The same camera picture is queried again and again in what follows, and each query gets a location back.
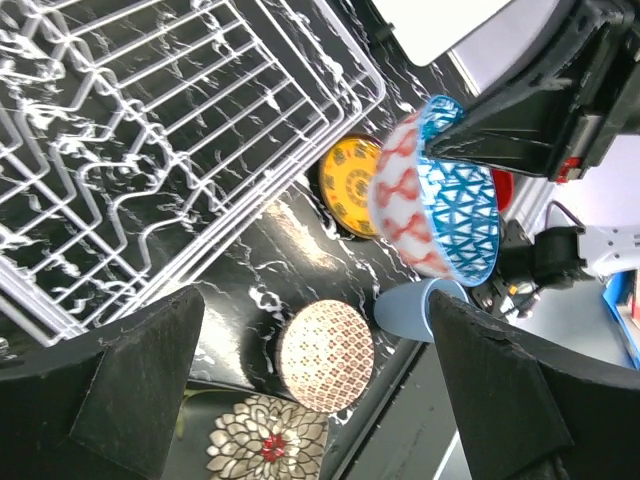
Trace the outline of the black floral square plate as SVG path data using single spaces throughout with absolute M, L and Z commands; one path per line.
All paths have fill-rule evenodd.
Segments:
M 213 388 L 185 391 L 162 477 L 317 479 L 329 417 L 288 400 Z

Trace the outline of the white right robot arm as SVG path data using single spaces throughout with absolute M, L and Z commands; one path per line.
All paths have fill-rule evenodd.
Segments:
M 581 179 L 614 140 L 639 131 L 639 5 L 556 1 L 512 64 L 472 103 L 464 119 L 423 150 L 554 183 Z M 637 227 L 544 228 L 502 249 L 506 282 L 566 289 L 639 265 Z

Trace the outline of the yellow patterned plate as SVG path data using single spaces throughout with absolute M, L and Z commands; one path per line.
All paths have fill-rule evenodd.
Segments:
M 342 137 L 319 161 L 318 186 L 324 205 L 344 230 L 376 237 L 368 210 L 368 189 L 376 172 L 381 142 L 364 133 Z

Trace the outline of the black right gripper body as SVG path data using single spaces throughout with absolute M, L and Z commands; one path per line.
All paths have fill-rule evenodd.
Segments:
M 572 181 L 600 166 L 614 140 L 639 132 L 639 4 L 560 1 L 531 42 L 534 63 L 567 59 L 533 85 L 534 140 L 521 174 Z

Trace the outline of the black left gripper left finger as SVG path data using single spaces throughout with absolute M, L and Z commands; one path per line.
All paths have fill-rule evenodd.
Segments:
M 160 478 L 203 315 L 187 286 L 2 362 L 2 478 Z

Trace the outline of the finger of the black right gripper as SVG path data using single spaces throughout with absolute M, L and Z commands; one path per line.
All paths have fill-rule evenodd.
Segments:
M 424 153 L 528 176 L 556 176 L 583 113 L 563 91 L 535 91 L 511 104 L 486 100 L 427 141 Z

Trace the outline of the beige red patterned bowl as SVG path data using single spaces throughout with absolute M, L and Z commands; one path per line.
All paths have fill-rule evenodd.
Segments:
M 338 300 L 302 308 L 278 338 L 276 371 L 290 395 L 319 413 L 335 413 L 363 393 L 374 367 L 371 330 L 360 313 Z

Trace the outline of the blue red patterned bowl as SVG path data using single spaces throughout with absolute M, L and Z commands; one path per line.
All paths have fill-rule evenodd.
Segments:
M 376 162 L 368 211 L 377 234 L 406 265 L 474 287 L 491 276 L 500 245 L 491 172 L 426 151 L 428 141 L 463 116 L 456 100 L 436 95 L 397 124 Z

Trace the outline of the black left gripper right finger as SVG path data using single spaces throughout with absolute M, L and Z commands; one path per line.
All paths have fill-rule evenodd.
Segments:
M 431 328 L 475 479 L 636 479 L 639 374 L 441 291 Z

